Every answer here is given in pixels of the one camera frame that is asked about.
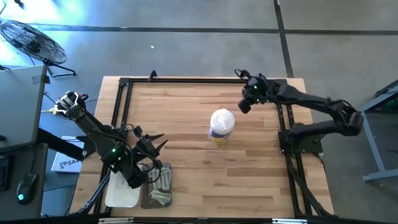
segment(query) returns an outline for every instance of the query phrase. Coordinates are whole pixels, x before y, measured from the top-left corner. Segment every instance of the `fan stand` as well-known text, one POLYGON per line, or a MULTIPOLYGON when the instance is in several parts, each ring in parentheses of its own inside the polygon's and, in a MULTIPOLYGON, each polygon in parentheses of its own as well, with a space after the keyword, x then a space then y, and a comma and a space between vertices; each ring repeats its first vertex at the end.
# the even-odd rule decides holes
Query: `fan stand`
POLYGON ((69 68, 65 68, 65 67, 60 66, 60 65, 56 65, 56 64, 50 62, 48 59, 44 59, 43 64, 47 66, 47 70, 49 71, 51 77, 64 77, 64 76, 69 76, 69 75, 73 75, 73 76, 76 75, 76 72, 75 72, 74 70, 69 69, 69 68), (51 72, 50 68, 48 68, 48 66, 55 66, 55 67, 58 67, 58 68, 62 68, 62 69, 64 69, 64 70, 71 71, 71 73, 64 73, 64 74, 57 74, 57 75, 54 75, 54 74, 51 72))

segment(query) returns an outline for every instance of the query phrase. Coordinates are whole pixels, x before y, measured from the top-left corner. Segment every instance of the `fan grille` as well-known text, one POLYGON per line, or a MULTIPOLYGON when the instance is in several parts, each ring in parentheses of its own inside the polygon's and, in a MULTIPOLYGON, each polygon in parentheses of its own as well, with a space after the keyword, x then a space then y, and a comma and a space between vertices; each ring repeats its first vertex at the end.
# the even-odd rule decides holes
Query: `fan grille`
POLYGON ((4 21, 0 33, 7 42, 27 55, 44 62, 59 65, 66 62, 65 51, 49 36, 18 21, 4 21))

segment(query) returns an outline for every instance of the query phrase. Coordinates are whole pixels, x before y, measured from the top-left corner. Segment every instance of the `wooden table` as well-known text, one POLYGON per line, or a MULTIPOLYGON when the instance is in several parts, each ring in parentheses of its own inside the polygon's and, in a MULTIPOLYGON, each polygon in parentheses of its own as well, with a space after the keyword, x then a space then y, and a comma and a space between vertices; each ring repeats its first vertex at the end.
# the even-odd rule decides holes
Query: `wooden table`
MULTIPOLYGON (((119 78, 103 79, 95 111, 103 124, 111 123, 119 78)), ((301 78, 287 81, 305 91, 301 78)), ((159 159, 173 167, 172 204, 169 208, 149 210, 140 206, 113 208, 112 216, 293 217, 285 158, 279 152, 277 139, 276 106, 257 105, 243 114, 237 106, 242 87, 224 83, 134 84, 127 123, 140 125, 145 133, 164 133, 156 143, 169 140, 159 159), (230 110, 236 122, 229 142, 217 146, 208 140, 208 132, 211 114, 220 108, 230 110)), ((293 106, 293 112, 296 122, 312 123, 310 110, 293 106)), ((134 144, 132 134, 128 141, 134 144)), ((311 154, 302 157, 308 187, 324 208, 333 213, 321 162, 311 154)), ((97 187, 101 166, 97 154, 84 160, 72 212, 81 208, 97 187)), ((303 210, 303 197, 300 190, 297 192, 303 210)))

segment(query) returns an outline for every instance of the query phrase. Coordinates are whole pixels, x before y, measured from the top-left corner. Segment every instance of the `gray floor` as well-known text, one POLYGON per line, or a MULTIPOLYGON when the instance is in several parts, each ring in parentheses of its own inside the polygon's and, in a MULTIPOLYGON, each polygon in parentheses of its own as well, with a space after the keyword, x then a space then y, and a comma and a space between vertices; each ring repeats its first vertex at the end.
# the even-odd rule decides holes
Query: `gray floor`
MULTIPOLYGON (((280 5, 287 29, 398 29, 397 1, 280 0, 280 5)), ((25 12, 9 3, 0 19, 79 26, 277 28, 272 0, 42 0, 41 7, 27 1, 25 12)), ((246 68, 268 77, 287 76, 278 34, 45 33, 66 50, 64 66, 78 73, 77 77, 52 78, 46 86, 52 98, 75 90, 94 99, 103 76, 148 75, 152 70, 162 76, 234 76, 235 68, 246 68)), ((294 77, 305 79, 307 91, 344 98, 357 107, 397 79, 396 40, 397 36, 378 35, 287 35, 294 77)), ((31 65, 29 58, 5 42, 0 42, 0 52, 0 64, 31 65)), ((43 108, 51 105, 45 100, 43 108)), ((95 103, 88 108, 94 111, 95 103)), ((313 118, 321 121, 327 116, 313 113, 313 118)), ((81 134, 73 123, 51 114, 42 114, 40 125, 58 136, 81 134)), ((397 222, 398 180, 371 184, 362 180, 362 175, 377 171, 364 135, 331 134, 322 144, 335 213, 397 222)), ((49 172, 53 157, 50 152, 42 210, 61 215, 66 207, 54 207, 52 200, 66 205, 71 187, 51 189, 73 184, 75 175, 49 172)))

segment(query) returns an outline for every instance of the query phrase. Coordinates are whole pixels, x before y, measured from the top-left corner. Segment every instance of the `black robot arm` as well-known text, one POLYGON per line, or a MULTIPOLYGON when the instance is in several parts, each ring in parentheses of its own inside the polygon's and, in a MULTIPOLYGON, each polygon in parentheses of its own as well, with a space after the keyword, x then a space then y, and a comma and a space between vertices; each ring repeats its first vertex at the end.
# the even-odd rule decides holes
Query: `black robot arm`
POLYGON ((155 167, 161 168, 162 163, 156 159, 160 149, 167 142, 154 147, 152 141, 163 136, 142 135, 142 129, 133 129, 139 138, 132 148, 123 138, 120 129, 103 125, 86 110, 84 99, 76 92, 68 91, 57 101, 58 112, 74 121, 79 128, 94 142, 96 152, 106 166, 114 173, 120 171, 132 188, 141 186, 146 181, 146 174, 138 168, 137 163, 149 158, 155 167))
POLYGON ((249 112, 251 105, 275 103, 280 105, 299 105, 322 113, 329 114, 333 120, 314 124, 294 124, 287 134, 287 141, 299 144, 307 137, 320 134, 340 133, 344 136, 355 136, 361 130, 363 117, 345 100, 331 100, 298 91, 287 83, 268 80, 264 75, 251 76, 246 70, 235 71, 246 81, 243 88, 243 100, 239 108, 243 113, 249 112))

